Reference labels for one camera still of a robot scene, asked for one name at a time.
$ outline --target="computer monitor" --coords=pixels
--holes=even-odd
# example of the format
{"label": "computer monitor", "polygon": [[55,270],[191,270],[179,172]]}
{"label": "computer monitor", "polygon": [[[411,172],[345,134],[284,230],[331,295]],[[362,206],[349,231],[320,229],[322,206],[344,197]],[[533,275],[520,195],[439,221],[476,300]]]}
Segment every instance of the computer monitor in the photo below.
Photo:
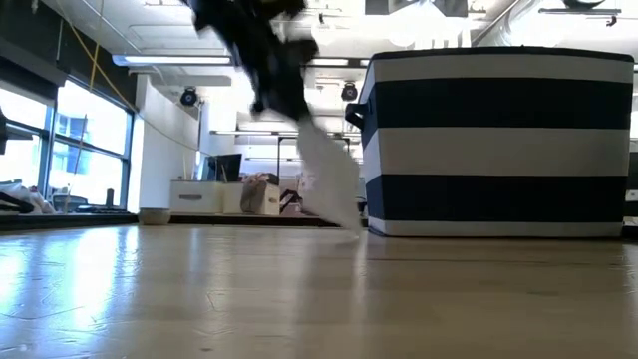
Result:
{"label": "computer monitor", "polygon": [[206,158],[206,161],[208,163],[208,173],[203,177],[203,180],[239,181],[241,154],[210,156]]}

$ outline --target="chair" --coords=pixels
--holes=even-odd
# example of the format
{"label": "chair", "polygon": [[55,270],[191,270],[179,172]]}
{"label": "chair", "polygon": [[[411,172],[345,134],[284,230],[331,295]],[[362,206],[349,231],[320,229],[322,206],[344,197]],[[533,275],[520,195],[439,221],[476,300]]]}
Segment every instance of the chair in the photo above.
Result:
{"label": "chair", "polygon": [[[51,196],[51,202],[53,203],[53,209],[55,211],[64,211],[64,203],[67,200],[67,195],[66,194],[53,194]],[[71,195],[69,196],[69,207],[68,207],[68,211],[69,212],[74,212],[78,209],[79,206],[81,205],[87,205],[89,204],[89,200],[84,198],[84,197],[80,197],[80,196],[76,196],[76,195]]]}

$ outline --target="security camera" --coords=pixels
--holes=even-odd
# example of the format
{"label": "security camera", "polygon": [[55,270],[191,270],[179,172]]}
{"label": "security camera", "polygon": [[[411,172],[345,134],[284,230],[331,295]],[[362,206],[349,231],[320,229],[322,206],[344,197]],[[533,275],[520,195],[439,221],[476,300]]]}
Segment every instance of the security camera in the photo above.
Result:
{"label": "security camera", "polygon": [[181,98],[179,99],[181,104],[186,107],[195,106],[198,100],[199,97],[197,96],[196,88],[187,88],[184,90],[183,94],[181,94]]}
{"label": "security camera", "polygon": [[612,27],[616,25],[617,22],[618,22],[618,18],[615,15],[612,15],[611,19],[607,21],[607,27]]}
{"label": "security camera", "polygon": [[357,96],[359,96],[359,91],[357,87],[352,82],[347,82],[343,86],[343,90],[341,91],[341,100],[345,102],[351,102],[357,100]]}

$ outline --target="black handle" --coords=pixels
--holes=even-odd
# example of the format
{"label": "black handle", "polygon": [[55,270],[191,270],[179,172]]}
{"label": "black handle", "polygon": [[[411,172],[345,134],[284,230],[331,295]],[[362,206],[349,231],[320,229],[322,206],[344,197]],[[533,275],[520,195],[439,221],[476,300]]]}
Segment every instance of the black handle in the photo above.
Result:
{"label": "black handle", "polygon": [[370,106],[366,104],[346,105],[346,121],[363,132],[366,116],[370,115]]}

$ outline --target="fluorescent light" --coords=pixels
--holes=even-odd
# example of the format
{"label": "fluorescent light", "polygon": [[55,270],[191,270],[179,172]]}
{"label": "fluorescent light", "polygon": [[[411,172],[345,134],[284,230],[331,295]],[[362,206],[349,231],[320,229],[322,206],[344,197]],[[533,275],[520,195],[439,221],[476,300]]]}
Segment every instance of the fluorescent light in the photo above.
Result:
{"label": "fluorescent light", "polygon": [[[296,132],[277,132],[277,131],[211,131],[211,135],[232,135],[232,136],[287,136],[297,137],[299,133]],[[361,139],[361,133],[335,133],[329,132],[328,136]]]}
{"label": "fluorescent light", "polygon": [[[318,58],[310,61],[311,67],[347,68],[350,61],[361,61],[362,67],[366,67],[369,60],[360,59],[324,59]],[[160,65],[231,65],[229,56],[173,56],[173,55],[113,55],[113,62],[118,66],[160,66]]]}
{"label": "fluorescent light", "polygon": [[230,58],[227,56],[129,56],[120,59],[125,66],[135,65],[228,65]]}
{"label": "fluorescent light", "polygon": [[211,131],[212,135],[272,136],[270,131]]}
{"label": "fluorescent light", "polygon": [[346,59],[314,59],[310,62],[315,66],[348,66]]}

